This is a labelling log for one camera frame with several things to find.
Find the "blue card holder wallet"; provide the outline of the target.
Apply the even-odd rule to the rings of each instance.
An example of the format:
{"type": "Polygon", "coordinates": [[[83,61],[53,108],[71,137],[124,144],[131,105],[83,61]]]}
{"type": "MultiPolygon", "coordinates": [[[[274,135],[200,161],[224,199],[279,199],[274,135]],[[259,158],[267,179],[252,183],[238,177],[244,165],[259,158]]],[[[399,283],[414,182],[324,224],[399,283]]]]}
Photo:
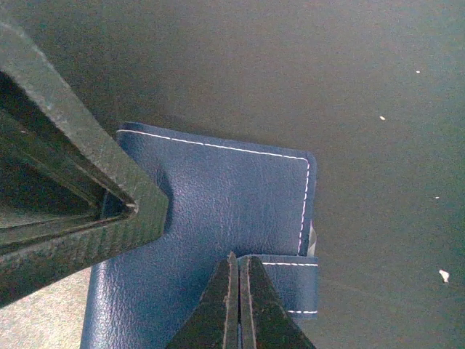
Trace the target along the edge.
{"type": "Polygon", "coordinates": [[[230,253],[262,260],[293,319],[316,317],[310,153],[138,123],[116,139],[169,208],[159,239],[92,268],[81,347],[166,347],[230,253]]]}

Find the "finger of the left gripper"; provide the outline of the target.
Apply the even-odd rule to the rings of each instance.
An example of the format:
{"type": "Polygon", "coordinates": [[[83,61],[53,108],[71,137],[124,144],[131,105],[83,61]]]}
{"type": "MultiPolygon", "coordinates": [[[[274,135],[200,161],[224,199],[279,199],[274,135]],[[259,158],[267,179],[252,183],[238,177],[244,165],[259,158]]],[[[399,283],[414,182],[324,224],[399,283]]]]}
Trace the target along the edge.
{"type": "Polygon", "coordinates": [[[1,16],[1,305],[156,240],[169,201],[1,16]]]}

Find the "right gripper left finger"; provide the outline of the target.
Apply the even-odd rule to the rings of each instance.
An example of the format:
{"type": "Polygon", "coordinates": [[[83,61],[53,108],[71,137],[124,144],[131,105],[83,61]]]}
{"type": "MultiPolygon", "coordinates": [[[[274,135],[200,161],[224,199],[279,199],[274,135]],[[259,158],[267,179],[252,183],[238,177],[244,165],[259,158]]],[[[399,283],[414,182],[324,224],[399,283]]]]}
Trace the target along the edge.
{"type": "Polygon", "coordinates": [[[217,264],[191,317],[167,347],[237,348],[238,311],[238,261],[231,252],[217,264]]]}

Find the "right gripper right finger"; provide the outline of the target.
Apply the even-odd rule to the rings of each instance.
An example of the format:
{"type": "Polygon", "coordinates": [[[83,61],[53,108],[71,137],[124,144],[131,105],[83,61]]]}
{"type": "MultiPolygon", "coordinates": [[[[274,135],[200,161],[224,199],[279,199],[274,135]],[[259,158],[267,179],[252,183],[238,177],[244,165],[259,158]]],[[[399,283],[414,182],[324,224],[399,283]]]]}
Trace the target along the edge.
{"type": "Polygon", "coordinates": [[[242,348],[314,348],[285,311],[258,257],[240,258],[239,290],[242,348]]]}

